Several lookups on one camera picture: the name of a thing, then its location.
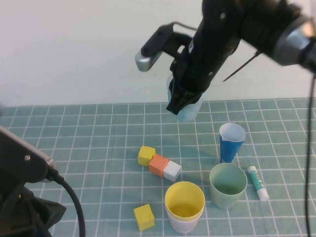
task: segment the toy block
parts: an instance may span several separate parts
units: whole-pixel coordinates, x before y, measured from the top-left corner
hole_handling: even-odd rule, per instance
[[[155,225],[155,217],[149,204],[134,209],[134,214],[140,231]]]
[[[163,170],[163,176],[172,182],[176,182],[179,174],[181,173],[181,170],[181,165],[173,161],[169,161],[169,163]]]
[[[138,163],[148,166],[153,156],[156,154],[156,149],[152,147],[142,146],[138,153]]]
[[[149,171],[153,174],[158,175],[160,178],[163,176],[163,170],[169,163],[169,160],[160,155],[154,155],[152,160],[149,162]]]

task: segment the tabletop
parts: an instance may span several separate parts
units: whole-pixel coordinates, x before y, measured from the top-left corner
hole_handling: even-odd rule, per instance
[[[164,194],[172,182],[138,164],[142,145],[154,147],[156,153],[182,166],[177,181],[193,182],[204,191],[204,212],[198,226],[187,236],[306,234],[303,188],[307,99],[207,101],[195,121],[188,123],[178,122],[166,105],[6,108],[0,124],[53,157],[60,174],[81,201],[88,237],[184,236],[171,228],[164,210]],[[219,209],[211,202],[208,176],[219,159],[219,128],[227,122],[246,130],[246,140],[233,162],[245,172],[249,166],[257,167],[270,196],[268,202],[259,201],[250,181],[233,208]],[[314,234],[315,148],[313,143],[310,215]],[[75,208],[61,186],[26,186],[35,196],[67,207],[63,219],[50,229],[53,236],[79,235]],[[133,209],[147,203],[156,224],[140,232]]]

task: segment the orange block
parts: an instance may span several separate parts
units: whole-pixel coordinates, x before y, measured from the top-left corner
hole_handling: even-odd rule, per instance
[[[169,163],[169,160],[160,155],[154,155],[152,160],[149,162],[149,171],[153,174],[159,175],[160,178],[163,176],[163,170]]]

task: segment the yellow cup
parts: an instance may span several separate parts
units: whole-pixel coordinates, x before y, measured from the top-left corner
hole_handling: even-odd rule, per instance
[[[192,221],[204,210],[205,196],[194,183],[177,182],[171,185],[164,197],[167,212],[178,221]]]

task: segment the glue stick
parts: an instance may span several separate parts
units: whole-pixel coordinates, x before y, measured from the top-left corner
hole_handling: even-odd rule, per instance
[[[249,173],[250,180],[251,180],[253,186],[255,186],[255,189],[257,191],[259,199],[261,201],[269,200],[268,192],[267,192],[265,186],[263,185],[262,179],[260,178],[260,176],[258,174],[257,168],[255,166],[249,167],[248,173]]]

